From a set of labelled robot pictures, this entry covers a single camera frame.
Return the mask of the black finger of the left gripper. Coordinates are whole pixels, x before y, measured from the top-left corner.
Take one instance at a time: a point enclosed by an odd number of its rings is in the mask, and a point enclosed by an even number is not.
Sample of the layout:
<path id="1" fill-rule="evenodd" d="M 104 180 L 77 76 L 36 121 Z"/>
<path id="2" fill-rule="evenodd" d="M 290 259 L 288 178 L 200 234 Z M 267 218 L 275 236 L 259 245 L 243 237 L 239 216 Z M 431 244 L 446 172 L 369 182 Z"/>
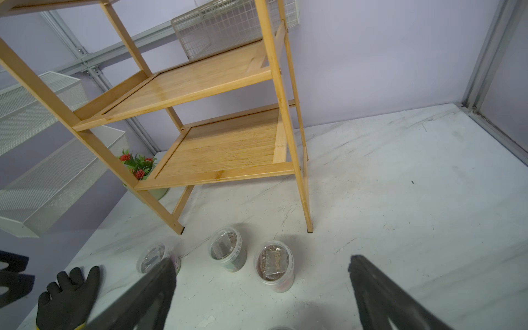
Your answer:
<path id="1" fill-rule="evenodd" d="M 34 282 L 34 275 L 1 272 L 1 287 L 7 289 L 1 294 L 1 308 L 27 296 L 33 290 Z"/>
<path id="2" fill-rule="evenodd" d="M 23 272 L 28 265 L 29 258 L 20 254 L 0 251 L 0 261 L 4 263 L 1 271 Z"/>

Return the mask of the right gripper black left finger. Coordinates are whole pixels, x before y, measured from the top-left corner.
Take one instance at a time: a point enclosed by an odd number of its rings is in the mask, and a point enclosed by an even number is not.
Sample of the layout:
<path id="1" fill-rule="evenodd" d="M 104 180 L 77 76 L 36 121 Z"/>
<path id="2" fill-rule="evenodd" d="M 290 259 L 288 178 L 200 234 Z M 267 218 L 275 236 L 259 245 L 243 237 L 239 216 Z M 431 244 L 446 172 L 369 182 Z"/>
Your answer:
<path id="1" fill-rule="evenodd" d="M 85 328 L 163 329 L 176 284 L 175 266 L 165 259 Z"/>

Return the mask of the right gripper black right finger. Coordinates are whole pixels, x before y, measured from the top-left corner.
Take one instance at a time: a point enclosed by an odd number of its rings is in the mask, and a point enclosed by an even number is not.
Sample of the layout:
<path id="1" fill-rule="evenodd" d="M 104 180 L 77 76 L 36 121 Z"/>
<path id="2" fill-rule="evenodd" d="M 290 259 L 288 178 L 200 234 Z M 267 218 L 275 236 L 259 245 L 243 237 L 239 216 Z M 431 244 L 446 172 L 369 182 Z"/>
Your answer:
<path id="1" fill-rule="evenodd" d="M 362 255 L 348 268 L 363 329 L 449 329 Z"/>

